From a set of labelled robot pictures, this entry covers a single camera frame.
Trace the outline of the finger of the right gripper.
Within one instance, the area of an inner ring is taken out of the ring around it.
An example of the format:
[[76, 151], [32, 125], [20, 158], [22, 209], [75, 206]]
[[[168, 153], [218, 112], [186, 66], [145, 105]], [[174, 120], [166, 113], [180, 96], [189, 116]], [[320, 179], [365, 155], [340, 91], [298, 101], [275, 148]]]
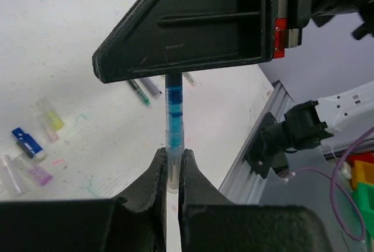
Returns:
[[275, 0], [137, 0], [92, 56], [102, 83], [265, 63]]

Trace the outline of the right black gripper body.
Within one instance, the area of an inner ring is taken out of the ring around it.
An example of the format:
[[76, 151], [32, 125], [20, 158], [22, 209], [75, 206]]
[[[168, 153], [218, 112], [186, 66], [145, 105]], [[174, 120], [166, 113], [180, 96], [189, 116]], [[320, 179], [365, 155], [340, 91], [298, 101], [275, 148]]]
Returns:
[[302, 30], [310, 20], [322, 27], [333, 17], [348, 13], [358, 13], [362, 19], [351, 33], [355, 40], [373, 35], [373, 0], [278, 0], [274, 58], [283, 58], [286, 49], [301, 45]]

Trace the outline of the clear green pen cap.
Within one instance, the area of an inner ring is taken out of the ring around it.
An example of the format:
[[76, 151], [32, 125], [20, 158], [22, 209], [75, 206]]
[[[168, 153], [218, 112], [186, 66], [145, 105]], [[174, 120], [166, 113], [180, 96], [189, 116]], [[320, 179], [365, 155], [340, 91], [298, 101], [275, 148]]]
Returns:
[[9, 156], [1, 156], [1, 181], [12, 197], [26, 192], [22, 177]]

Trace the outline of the dark green pen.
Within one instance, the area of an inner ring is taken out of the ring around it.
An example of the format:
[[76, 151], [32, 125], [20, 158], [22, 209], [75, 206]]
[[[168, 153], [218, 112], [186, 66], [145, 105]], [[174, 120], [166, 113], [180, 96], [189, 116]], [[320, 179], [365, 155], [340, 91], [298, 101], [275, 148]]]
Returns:
[[151, 102], [145, 92], [141, 89], [138, 83], [135, 80], [127, 81], [130, 88], [137, 95], [138, 99], [147, 107], [151, 107]]

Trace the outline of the blue pen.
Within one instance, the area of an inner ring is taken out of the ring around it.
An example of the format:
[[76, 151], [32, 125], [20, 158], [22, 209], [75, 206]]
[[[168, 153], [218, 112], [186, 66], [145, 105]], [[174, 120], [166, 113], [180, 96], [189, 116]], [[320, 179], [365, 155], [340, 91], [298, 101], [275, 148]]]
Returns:
[[167, 146], [171, 149], [183, 150], [183, 86], [181, 73], [165, 76], [165, 92]]

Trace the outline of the purple pen cap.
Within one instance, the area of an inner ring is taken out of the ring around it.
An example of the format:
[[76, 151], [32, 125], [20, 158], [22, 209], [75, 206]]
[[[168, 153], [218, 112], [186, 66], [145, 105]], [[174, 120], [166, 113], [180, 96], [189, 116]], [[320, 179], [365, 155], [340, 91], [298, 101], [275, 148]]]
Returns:
[[28, 178], [30, 178], [38, 186], [47, 185], [53, 178], [42, 166], [36, 163], [32, 158], [27, 155], [19, 155], [15, 158], [15, 162], [18, 165], [21, 172], [23, 172]]

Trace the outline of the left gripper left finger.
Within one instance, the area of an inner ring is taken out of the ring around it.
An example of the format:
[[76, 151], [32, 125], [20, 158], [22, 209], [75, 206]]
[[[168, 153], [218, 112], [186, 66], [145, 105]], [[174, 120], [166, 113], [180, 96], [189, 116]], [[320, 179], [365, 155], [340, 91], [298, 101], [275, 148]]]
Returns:
[[112, 198], [113, 251], [165, 251], [167, 158], [158, 149], [150, 166]]

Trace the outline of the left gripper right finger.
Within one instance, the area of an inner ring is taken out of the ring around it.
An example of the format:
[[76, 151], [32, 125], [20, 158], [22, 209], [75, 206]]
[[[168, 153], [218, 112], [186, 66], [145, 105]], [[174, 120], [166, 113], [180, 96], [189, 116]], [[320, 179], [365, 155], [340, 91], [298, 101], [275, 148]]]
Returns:
[[182, 155], [179, 171], [178, 223], [182, 251], [227, 251], [223, 207], [232, 205], [204, 176], [192, 150]]

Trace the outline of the purple pen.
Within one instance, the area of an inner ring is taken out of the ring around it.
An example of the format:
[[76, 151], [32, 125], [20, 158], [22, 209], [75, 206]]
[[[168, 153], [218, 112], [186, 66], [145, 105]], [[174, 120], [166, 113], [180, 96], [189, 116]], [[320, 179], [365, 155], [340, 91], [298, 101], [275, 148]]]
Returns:
[[154, 84], [154, 82], [150, 78], [140, 78], [140, 81], [153, 98], [158, 99], [162, 95], [161, 90]]

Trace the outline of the clear blue pen cap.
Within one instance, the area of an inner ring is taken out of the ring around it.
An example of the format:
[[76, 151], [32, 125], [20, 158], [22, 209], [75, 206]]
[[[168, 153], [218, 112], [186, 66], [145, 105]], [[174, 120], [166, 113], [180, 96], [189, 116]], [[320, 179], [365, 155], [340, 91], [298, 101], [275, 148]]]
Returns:
[[179, 189], [179, 173], [184, 150], [184, 130], [182, 129], [178, 132], [167, 132], [167, 185], [168, 192], [172, 194], [176, 194]]

